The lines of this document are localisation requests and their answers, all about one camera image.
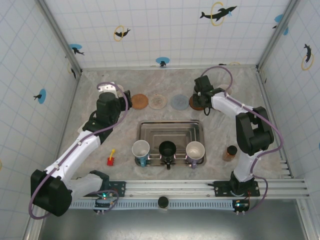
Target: round coaster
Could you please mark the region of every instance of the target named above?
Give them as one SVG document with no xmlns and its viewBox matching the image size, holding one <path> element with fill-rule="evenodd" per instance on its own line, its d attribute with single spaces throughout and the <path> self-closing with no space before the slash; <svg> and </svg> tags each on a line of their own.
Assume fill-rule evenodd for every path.
<svg viewBox="0 0 320 240">
<path fill-rule="evenodd" d="M 146 95 L 143 94 L 136 94 L 131 97 L 132 100 L 132 107 L 134 109 L 144 109 L 146 106 L 148 106 L 148 98 Z"/>
<path fill-rule="evenodd" d="M 203 107 L 195 107 L 194 106 L 194 100 L 193 100 L 193 96 L 190 97 L 189 99 L 189 105 L 192 109 L 197 110 L 197 111 L 203 111 L 204 108 Z"/>
<path fill-rule="evenodd" d="M 167 104 L 167 98 L 161 94 L 155 94 L 149 101 L 152 109 L 163 109 Z"/>
<path fill-rule="evenodd" d="M 185 110 L 189 106 L 189 98 L 182 94 L 175 95 L 171 100 L 171 106 L 175 110 Z"/>
</svg>

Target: black cup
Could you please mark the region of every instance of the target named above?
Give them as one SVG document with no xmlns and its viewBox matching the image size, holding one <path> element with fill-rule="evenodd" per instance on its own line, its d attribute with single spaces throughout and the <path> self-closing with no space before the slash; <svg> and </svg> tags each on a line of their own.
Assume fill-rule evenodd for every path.
<svg viewBox="0 0 320 240">
<path fill-rule="evenodd" d="M 159 146 L 161 160 L 166 164 L 166 169 L 170 170 L 170 164 L 175 160 L 176 145 L 172 141 L 163 141 Z"/>
</svg>

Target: metal tray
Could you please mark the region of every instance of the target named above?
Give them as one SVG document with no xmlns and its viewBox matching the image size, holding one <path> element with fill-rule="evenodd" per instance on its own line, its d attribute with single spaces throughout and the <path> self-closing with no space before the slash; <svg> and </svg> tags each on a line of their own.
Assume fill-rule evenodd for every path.
<svg viewBox="0 0 320 240">
<path fill-rule="evenodd" d="M 174 164 L 172 167 L 188 166 L 186 160 L 186 147 L 192 141 L 198 141 L 205 146 L 204 129 L 199 120 L 161 120 L 142 121 L 138 125 L 137 140 L 145 140 L 150 145 L 150 157 L 146 167 L 165 167 L 160 159 L 159 145 L 164 141 L 171 141 L 176 145 Z M 198 162 L 198 166 L 207 161 L 206 155 Z"/>
</svg>

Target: white tiled wall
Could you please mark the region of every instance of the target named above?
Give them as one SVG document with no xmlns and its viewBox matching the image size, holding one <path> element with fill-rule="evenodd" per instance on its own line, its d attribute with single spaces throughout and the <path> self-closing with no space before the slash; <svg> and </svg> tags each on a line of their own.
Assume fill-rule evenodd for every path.
<svg viewBox="0 0 320 240">
<path fill-rule="evenodd" d="M 320 1 L 302 0 L 290 20 L 289 34 L 281 37 L 264 69 L 265 87 L 284 136 L 290 166 L 295 177 L 306 180 L 316 221 L 320 216 L 319 23 Z M 307 64 L 303 62 L 305 44 L 313 54 Z"/>
<path fill-rule="evenodd" d="M 0 1 L 0 239 L 21 239 L 30 175 L 54 161 L 76 80 L 34 0 Z M 43 104 L 34 100 L 46 90 Z"/>
<path fill-rule="evenodd" d="M 236 8 L 219 26 L 210 15 L 209 0 L 46 0 L 82 68 L 257 64 L 289 0 L 222 0 L 220 8 Z M 129 33 L 121 41 L 114 32 Z"/>
</svg>

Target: black knob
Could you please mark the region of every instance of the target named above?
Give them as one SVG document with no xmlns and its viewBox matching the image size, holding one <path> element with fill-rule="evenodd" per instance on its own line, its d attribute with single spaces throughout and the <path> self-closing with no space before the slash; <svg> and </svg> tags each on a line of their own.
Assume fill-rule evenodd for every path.
<svg viewBox="0 0 320 240">
<path fill-rule="evenodd" d="M 168 207 L 168 205 L 169 205 L 169 199 L 166 198 L 165 196 L 161 196 L 161 197 L 158 199 L 158 206 L 159 206 L 159 208 L 165 209 L 166 207 Z"/>
</svg>

